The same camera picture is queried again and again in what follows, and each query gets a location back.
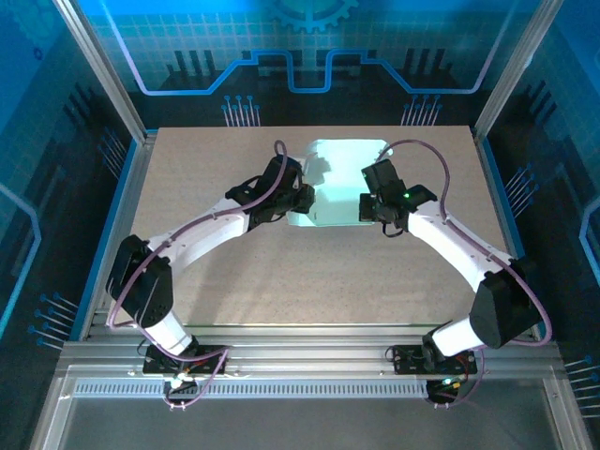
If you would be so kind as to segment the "white paper box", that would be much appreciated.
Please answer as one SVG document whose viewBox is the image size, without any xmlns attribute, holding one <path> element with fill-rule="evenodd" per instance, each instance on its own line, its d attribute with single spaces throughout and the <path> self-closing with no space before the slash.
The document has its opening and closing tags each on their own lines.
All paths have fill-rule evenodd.
<svg viewBox="0 0 600 450">
<path fill-rule="evenodd" d="M 300 158 L 312 155 L 309 185 L 315 201 L 306 214 L 289 212 L 287 221 L 297 227 L 361 226 L 359 198 L 368 187 L 361 171 L 374 164 L 387 142 L 379 139 L 316 140 Z"/>
</svg>

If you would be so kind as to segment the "black round connector housing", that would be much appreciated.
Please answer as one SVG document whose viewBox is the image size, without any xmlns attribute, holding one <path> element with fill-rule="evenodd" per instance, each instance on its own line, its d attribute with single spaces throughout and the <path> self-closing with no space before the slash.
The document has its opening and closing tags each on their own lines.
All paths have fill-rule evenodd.
<svg viewBox="0 0 600 450">
<path fill-rule="evenodd" d="M 459 404 L 460 390 L 467 383 L 464 377 L 429 380 L 425 401 L 434 409 L 449 410 Z"/>
</svg>

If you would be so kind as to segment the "aluminium side rail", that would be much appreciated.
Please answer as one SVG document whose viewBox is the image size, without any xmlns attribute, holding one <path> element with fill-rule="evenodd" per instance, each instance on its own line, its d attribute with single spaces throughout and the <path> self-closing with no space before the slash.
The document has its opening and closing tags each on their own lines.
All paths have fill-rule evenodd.
<svg viewBox="0 0 600 450">
<path fill-rule="evenodd" d="M 133 142 L 127 151 L 126 161 L 113 194 L 108 216 L 71 328 L 69 336 L 71 341 L 86 338 L 96 311 L 102 308 L 108 275 L 121 240 L 131 231 L 157 136 L 158 130 L 151 129 L 143 143 Z"/>
<path fill-rule="evenodd" d="M 519 283 L 533 280 L 533 265 L 525 256 L 504 191 L 498 166 L 486 141 L 475 142 L 482 170 L 487 181 L 490 198 L 502 233 L 503 250 L 489 250 L 491 260 L 499 262 L 497 274 L 487 270 L 476 289 L 470 312 L 474 331 L 482 334 L 484 342 L 492 349 L 506 344 L 537 347 L 539 333 L 535 330 L 541 321 L 535 303 L 528 297 L 530 290 Z"/>
</svg>

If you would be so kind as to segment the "wide aluminium frame rail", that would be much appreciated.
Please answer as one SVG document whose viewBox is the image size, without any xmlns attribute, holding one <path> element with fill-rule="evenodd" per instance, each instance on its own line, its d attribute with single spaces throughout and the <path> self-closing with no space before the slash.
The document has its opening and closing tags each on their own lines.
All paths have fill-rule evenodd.
<svg viewBox="0 0 600 450">
<path fill-rule="evenodd" d="M 192 326 L 202 344 L 229 347 L 226 374 L 254 379 L 390 379 L 384 357 L 394 344 L 416 345 L 425 326 L 354 325 L 210 325 Z M 57 367 L 93 378 L 139 378 L 142 337 L 132 329 L 92 326 L 85 341 L 64 345 Z M 556 344 L 525 347 L 507 344 L 484 352 L 488 380 L 563 379 L 566 370 Z"/>
</svg>

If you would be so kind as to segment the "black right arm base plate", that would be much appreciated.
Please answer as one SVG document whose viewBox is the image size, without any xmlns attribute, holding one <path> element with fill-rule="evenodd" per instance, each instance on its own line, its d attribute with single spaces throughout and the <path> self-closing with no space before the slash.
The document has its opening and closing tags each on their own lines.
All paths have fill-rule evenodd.
<svg viewBox="0 0 600 450">
<path fill-rule="evenodd" d="M 472 375 L 478 372 L 474 352 L 461 352 L 433 367 L 427 365 L 422 348 L 418 345 L 390 346 L 384 357 L 393 364 L 397 375 Z"/>
</svg>

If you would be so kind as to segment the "aluminium frame post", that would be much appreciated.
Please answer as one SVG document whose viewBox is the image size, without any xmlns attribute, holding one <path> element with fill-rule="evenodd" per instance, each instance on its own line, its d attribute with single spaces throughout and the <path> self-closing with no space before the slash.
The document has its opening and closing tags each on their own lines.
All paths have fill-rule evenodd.
<svg viewBox="0 0 600 450">
<path fill-rule="evenodd" d="M 476 143 L 482 143 L 491 131 L 521 76 L 533 60 L 563 2 L 564 0 L 540 0 L 475 122 Z"/>
<path fill-rule="evenodd" d="M 142 145 L 154 143 L 157 133 L 148 131 L 144 126 L 125 86 L 78 1 L 52 0 L 52 2 L 132 139 Z"/>
</svg>

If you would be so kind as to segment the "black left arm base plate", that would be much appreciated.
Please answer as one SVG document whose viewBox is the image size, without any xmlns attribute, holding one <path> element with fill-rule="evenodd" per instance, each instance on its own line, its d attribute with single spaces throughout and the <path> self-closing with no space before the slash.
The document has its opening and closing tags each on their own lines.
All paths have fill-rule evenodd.
<svg viewBox="0 0 600 450">
<path fill-rule="evenodd" d="M 174 376 L 181 373 L 188 376 L 210 375 L 218 365 L 219 358 L 222 356 L 222 349 L 216 345 L 201 345 L 191 353 L 192 357 L 200 357 L 212 352 L 217 354 L 202 361 L 183 362 L 165 355 L 152 345 L 146 350 L 142 373 L 144 375 L 165 376 Z"/>
</svg>

